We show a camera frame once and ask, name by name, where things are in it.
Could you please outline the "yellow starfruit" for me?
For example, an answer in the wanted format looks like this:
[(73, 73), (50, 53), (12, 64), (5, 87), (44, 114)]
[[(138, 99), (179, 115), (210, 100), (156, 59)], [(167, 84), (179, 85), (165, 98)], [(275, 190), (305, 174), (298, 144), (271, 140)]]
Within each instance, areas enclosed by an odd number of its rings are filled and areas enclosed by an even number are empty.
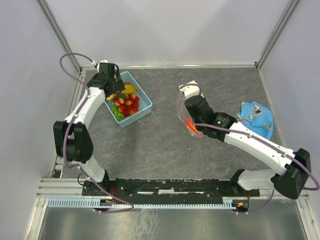
[(130, 95), (130, 94), (134, 94), (136, 91), (137, 91), (137, 90), (136, 90), (136, 88), (135, 88), (133, 85), (131, 85), (131, 84), (126, 84), (126, 85), (124, 86), (124, 90), (122, 90), (121, 92), (122, 92), (123, 94), (128, 94), (128, 95)]

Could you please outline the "clear zip top bag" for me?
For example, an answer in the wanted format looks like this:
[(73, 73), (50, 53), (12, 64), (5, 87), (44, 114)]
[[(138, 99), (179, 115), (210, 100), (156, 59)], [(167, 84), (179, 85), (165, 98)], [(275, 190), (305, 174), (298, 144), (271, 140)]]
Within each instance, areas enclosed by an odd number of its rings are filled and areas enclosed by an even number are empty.
[(192, 132), (191, 130), (189, 130), (189, 128), (186, 125), (187, 119), (191, 116), (190, 116), (189, 112), (187, 111), (187, 108), (185, 107), (185, 101), (186, 101), (186, 99), (185, 99), (183, 93), (179, 92), (177, 94), (177, 98), (176, 98), (177, 116), (178, 116), (179, 120), (183, 123), (184, 128), (187, 129), (187, 131), (189, 132), (189, 134), (192, 137), (202, 138), (204, 136), (204, 134), (202, 132), (199, 131), (199, 135), (197, 135), (194, 132)]

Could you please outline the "orange pink peach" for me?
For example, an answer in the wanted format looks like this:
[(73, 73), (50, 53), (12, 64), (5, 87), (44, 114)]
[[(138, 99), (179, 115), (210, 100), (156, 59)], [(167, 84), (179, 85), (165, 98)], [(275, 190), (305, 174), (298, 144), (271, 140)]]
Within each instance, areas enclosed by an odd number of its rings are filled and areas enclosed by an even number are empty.
[(190, 131), (192, 131), (193, 133), (199, 135), (200, 132), (196, 129), (196, 126), (193, 124), (193, 119), (191, 117), (189, 117), (187, 120), (186, 120), (186, 123), (185, 123), (188, 127), (188, 129)]

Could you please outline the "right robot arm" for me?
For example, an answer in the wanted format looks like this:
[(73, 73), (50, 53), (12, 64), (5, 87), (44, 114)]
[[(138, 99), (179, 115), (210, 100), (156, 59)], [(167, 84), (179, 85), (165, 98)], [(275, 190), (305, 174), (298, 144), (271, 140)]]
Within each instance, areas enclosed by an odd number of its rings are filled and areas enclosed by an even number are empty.
[(244, 150), (269, 167), (238, 170), (229, 183), (231, 193), (240, 196), (251, 190), (276, 190), (284, 197), (298, 199), (311, 173), (307, 150), (294, 151), (255, 134), (227, 113), (213, 111), (203, 96), (189, 97), (184, 106), (198, 131)]

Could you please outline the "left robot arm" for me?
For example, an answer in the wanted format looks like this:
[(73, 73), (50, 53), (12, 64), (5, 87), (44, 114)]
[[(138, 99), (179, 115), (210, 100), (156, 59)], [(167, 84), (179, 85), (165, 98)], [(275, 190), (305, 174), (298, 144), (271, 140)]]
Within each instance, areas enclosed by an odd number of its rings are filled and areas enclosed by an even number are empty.
[(89, 178), (99, 195), (106, 195), (111, 183), (106, 171), (93, 155), (93, 142), (88, 128), (96, 111), (108, 97), (125, 89), (118, 71), (115, 74), (96, 73), (85, 85), (80, 102), (63, 121), (53, 125), (54, 143), (58, 156), (68, 168), (78, 168)]

